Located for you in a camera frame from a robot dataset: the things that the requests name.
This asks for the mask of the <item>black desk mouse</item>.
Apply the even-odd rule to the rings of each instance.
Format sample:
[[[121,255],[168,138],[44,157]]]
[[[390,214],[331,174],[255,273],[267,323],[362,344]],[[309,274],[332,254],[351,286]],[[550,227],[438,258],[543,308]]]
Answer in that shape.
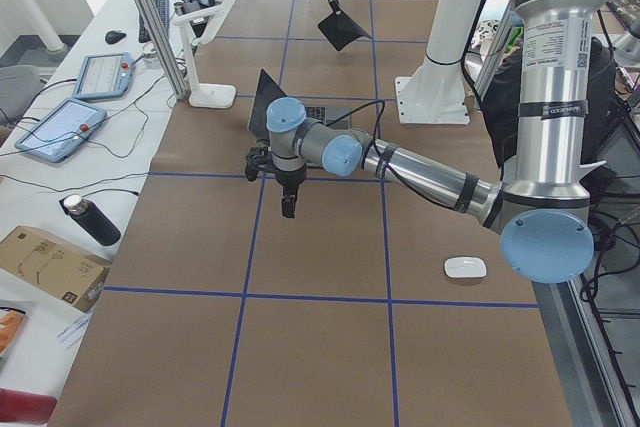
[[[104,41],[107,45],[115,45],[116,43],[122,41],[127,34],[123,31],[119,30],[110,30],[105,33]]]

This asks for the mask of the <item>white pillar mount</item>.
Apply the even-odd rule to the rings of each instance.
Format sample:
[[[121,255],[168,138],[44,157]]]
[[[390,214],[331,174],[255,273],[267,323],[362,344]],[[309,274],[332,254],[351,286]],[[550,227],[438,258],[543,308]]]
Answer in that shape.
[[[482,0],[438,0],[424,61],[409,77],[395,79],[402,124],[466,125],[462,68]]]

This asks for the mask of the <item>cardboard box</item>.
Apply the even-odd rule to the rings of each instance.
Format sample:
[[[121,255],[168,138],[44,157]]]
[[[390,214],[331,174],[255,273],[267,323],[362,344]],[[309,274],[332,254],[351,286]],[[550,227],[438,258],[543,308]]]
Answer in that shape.
[[[111,263],[43,229],[17,226],[1,241],[1,268],[50,296],[88,312]]]

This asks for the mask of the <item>lower teach pendant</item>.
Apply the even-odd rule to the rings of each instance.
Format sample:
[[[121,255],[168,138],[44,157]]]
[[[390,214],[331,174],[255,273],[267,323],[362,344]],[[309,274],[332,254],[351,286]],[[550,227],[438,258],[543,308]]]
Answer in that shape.
[[[96,105],[68,98],[28,129],[14,147],[49,163],[59,163],[86,142],[107,118]]]

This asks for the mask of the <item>upper teach pendant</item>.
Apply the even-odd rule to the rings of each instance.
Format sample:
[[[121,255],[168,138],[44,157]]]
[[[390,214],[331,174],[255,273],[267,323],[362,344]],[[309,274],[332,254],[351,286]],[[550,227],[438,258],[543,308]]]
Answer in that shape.
[[[133,72],[134,60],[127,52],[86,56],[73,97],[81,100],[119,98],[128,89]]]

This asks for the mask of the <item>aluminium frame post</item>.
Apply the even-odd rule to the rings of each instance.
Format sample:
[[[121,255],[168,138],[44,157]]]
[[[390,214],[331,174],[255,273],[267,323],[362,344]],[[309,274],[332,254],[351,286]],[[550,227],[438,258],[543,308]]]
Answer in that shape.
[[[155,47],[159,62],[163,68],[170,86],[177,100],[182,100],[186,94],[186,84],[175,60],[174,52],[171,48],[168,34],[161,23],[159,14],[156,11],[153,0],[134,0],[139,14],[143,18],[151,41]]]

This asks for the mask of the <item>white computer mouse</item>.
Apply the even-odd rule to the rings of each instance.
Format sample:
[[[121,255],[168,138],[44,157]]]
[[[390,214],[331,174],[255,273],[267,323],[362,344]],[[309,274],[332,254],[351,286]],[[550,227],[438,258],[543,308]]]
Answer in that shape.
[[[478,279],[487,275],[487,267],[481,258],[460,256],[447,259],[444,272],[452,279]]]

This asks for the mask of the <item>black mouse pad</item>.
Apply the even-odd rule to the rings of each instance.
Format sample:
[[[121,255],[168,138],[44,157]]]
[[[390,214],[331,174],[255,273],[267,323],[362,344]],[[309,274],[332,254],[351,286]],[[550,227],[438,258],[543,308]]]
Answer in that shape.
[[[359,38],[371,38],[371,35],[344,11],[332,12],[319,22],[318,28],[338,52]]]

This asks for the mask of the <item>silver laptop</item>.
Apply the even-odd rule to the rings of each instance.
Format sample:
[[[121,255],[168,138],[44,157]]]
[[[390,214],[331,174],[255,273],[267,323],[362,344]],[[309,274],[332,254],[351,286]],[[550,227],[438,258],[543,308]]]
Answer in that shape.
[[[348,129],[349,109],[335,105],[306,104],[287,96],[272,77],[260,70],[248,130],[256,139],[268,140],[270,131],[287,132],[298,127],[304,119],[320,121],[334,129]]]

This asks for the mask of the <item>black water bottle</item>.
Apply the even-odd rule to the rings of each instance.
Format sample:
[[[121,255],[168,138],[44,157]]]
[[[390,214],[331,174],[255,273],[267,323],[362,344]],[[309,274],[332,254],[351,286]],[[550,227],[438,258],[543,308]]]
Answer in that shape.
[[[102,246],[112,246],[121,238],[118,227],[91,200],[73,194],[60,201],[63,211]]]

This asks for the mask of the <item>teach pendant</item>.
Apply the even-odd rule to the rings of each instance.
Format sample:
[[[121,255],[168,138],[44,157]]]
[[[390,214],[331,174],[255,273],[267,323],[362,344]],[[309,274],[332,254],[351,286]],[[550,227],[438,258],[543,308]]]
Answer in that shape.
[[[73,97],[81,100],[119,98],[128,89],[133,72],[134,60],[127,52],[86,56]]]
[[[14,147],[49,163],[59,163],[86,142],[107,118],[96,105],[68,98],[28,129]]]

